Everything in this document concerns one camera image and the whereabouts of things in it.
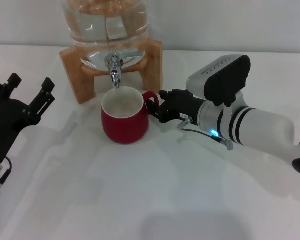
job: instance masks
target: robotic hand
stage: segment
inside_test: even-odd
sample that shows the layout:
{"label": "robotic hand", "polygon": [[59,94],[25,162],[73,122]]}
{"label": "robotic hand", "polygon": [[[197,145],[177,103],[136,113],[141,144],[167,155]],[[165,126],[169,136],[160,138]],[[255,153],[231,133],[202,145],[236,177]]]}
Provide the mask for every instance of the robotic hand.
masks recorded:
{"label": "robotic hand", "polygon": [[[161,90],[165,102],[159,106],[148,100],[146,105],[161,123],[182,120],[180,130],[203,134],[230,151],[234,142],[274,155],[300,173],[300,144],[294,145],[294,123],[284,116],[249,107],[244,101],[241,90],[250,68],[246,55],[222,56],[190,76],[187,90]],[[183,129],[188,124],[203,132]]]}
{"label": "robotic hand", "polygon": [[51,95],[55,84],[50,78],[45,79],[40,93],[29,106],[19,100],[10,99],[13,90],[19,86],[21,81],[20,77],[13,73],[8,84],[0,84],[0,173],[3,169],[1,163],[4,159],[7,159],[10,164],[10,168],[0,178],[0,189],[12,170],[12,163],[7,154],[17,136],[24,128],[37,125],[41,116],[55,100]]}

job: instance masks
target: blue led light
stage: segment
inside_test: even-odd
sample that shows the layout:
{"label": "blue led light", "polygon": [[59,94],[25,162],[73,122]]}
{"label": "blue led light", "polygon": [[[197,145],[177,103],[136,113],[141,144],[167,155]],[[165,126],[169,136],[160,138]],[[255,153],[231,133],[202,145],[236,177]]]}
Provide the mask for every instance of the blue led light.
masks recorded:
{"label": "blue led light", "polygon": [[216,130],[211,130],[211,134],[215,137],[219,137],[219,133]]}

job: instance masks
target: wooden stand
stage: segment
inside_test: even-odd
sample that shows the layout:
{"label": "wooden stand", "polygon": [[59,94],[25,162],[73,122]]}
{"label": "wooden stand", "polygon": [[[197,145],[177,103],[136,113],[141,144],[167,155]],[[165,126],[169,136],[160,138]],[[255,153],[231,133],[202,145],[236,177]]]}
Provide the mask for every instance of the wooden stand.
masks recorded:
{"label": "wooden stand", "polygon": [[[122,72],[140,72],[143,88],[158,93],[162,89],[163,81],[163,45],[159,41],[148,39],[144,43],[144,51],[145,56],[139,63],[123,69]],[[109,75],[109,73],[84,65],[75,47],[61,51],[60,57],[78,103],[84,104],[95,98],[95,77]]]}

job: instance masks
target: white table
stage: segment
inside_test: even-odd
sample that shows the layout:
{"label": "white table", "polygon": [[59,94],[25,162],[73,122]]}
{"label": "white table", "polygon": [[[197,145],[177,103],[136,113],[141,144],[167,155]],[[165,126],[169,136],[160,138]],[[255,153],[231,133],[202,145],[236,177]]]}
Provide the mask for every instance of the white table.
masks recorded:
{"label": "white table", "polygon": [[[0,197],[0,240],[300,240],[300,174],[280,159],[151,118],[138,143],[105,135],[98,98],[78,105],[62,47],[0,45],[0,83],[29,104],[45,77],[56,100],[21,132]],[[164,51],[163,89],[230,52]],[[300,54],[245,53],[251,106],[286,115],[300,141]],[[140,82],[138,73],[123,82]],[[110,86],[110,79],[100,79]]]}

